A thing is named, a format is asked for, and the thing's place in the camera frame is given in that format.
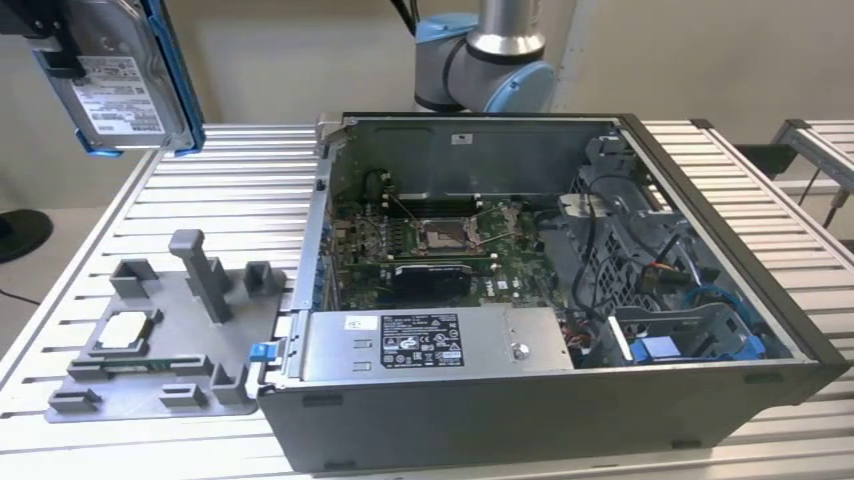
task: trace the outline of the motherboard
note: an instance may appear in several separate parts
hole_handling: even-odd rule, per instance
[[[557,275],[521,198],[341,205],[333,221],[343,310],[509,303],[561,308]]]

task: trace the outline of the sticker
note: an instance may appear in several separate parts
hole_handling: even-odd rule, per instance
[[[471,145],[475,136],[471,133],[455,133],[451,135],[451,145]]]
[[[72,87],[100,135],[164,133],[133,57],[77,57],[86,75]]]
[[[385,368],[464,365],[456,314],[383,315],[380,336],[380,363]]]
[[[347,315],[344,330],[376,330],[379,317],[376,315]]]

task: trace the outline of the white wall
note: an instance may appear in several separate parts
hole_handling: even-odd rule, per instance
[[[573,3],[543,0],[555,63]],[[581,3],[595,10],[576,22],[588,35],[563,70],[557,110],[706,117],[736,141],[770,139],[786,117],[854,118],[852,1]],[[476,1],[420,4],[429,15],[473,10]],[[413,47],[387,0],[166,5],[209,122],[311,122],[323,110],[409,109]],[[133,158],[80,152],[17,38],[0,37],[0,69],[0,208],[106,204]]]
[[[547,58],[572,1],[545,0]],[[421,16],[476,0],[423,0]],[[311,123],[321,111],[412,107],[413,43],[387,0],[169,0],[208,122]],[[138,155],[86,157],[24,42],[0,37],[0,209],[109,202]]]
[[[556,108],[707,118],[735,142],[770,141],[786,118],[854,118],[851,0],[579,3]]]

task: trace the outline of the power supply label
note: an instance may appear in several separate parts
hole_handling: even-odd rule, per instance
[[[461,367],[463,337],[456,314],[383,315],[385,368]]]

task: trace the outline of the floor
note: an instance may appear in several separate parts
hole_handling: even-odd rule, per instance
[[[102,208],[66,208],[44,210],[53,220],[53,235],[29,255],[0,264],[0,289],[41,300],[77,251]],[[29,320],[36,307],[0,296],[0,357]]]

